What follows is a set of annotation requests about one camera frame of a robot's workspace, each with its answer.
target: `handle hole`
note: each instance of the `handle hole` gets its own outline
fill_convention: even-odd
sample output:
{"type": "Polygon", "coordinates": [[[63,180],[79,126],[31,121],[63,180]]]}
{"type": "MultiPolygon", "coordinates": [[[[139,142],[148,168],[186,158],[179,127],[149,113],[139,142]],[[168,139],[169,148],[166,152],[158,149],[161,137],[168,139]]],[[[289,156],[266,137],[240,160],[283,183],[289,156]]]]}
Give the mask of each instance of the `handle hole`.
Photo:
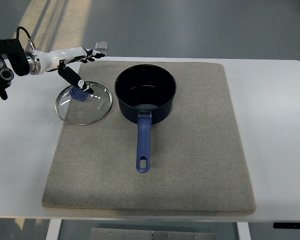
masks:
{"type": "Polygon", "coordinates": [[[147,158],[146,156],[140,157],[140,168],[145,169],[147,167],[147,158]]]}

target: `metal plate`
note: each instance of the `metal plate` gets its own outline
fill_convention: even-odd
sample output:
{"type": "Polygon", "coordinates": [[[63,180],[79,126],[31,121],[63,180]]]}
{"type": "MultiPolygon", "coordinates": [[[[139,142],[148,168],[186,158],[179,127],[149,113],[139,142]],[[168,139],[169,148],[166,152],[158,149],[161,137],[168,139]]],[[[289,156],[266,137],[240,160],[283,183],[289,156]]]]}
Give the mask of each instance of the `metal plate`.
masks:
{"type": "Polygon", "coordinates": [[[90,240],[215,240],[213,233],[92,228],[90,240]]]}

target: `blue pot handle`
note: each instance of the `blue pot handle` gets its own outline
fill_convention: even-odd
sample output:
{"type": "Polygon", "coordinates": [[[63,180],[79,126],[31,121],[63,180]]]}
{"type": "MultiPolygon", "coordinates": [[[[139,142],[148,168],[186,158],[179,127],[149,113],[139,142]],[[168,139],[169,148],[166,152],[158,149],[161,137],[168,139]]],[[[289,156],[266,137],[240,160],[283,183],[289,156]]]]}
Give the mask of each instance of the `blue pot handle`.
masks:
{"type": "Polygon", "coordinates": [[[152,123],[151,112],[140,112],[137,118],[137,123],[138,139],[136,146],[136,169],[140,173],[146,173],[150,169],[152,123]],[[141,167],[141,161],[145,162],[145,167],[141,167]]]}

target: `white table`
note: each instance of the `white table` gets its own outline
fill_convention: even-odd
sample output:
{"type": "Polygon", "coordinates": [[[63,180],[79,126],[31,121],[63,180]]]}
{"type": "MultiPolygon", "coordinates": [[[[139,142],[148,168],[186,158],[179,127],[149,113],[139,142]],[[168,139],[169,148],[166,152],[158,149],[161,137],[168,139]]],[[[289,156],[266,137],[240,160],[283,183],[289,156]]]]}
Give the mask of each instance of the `white table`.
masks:
{"type": "MultiPolygon", "coordinates": [[[[222,64],[256,201],[255,213],[248,216],[120,219],[300,222],[299,61],[142,57],[103,60],[222,64]]],[[[69,66],[78,71],[80,64],[69,66]]],[[[68,85],[57,72],[16,76],[7,89],[8,100],[0,99],[0,217],[107,219],[51,213],[42,208],[42,195],[63,124],[55,114],[54,104],[68,85]]]]}

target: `gray floor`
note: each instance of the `gray floor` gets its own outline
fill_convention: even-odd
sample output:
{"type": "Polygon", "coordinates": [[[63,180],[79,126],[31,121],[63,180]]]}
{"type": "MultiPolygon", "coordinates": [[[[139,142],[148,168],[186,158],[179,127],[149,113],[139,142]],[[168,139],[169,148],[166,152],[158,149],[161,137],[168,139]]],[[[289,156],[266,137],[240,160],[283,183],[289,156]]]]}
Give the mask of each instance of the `gray floor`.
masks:
{"type": "MultiPolygon", "coordinates": [[[[1,0],[0,39],[18,25],[44,52],[107,41],[118,57],[300,61],[300,0],[1,0]]],[[[0,239],[10,222],[0,219],[0,239]]]]}

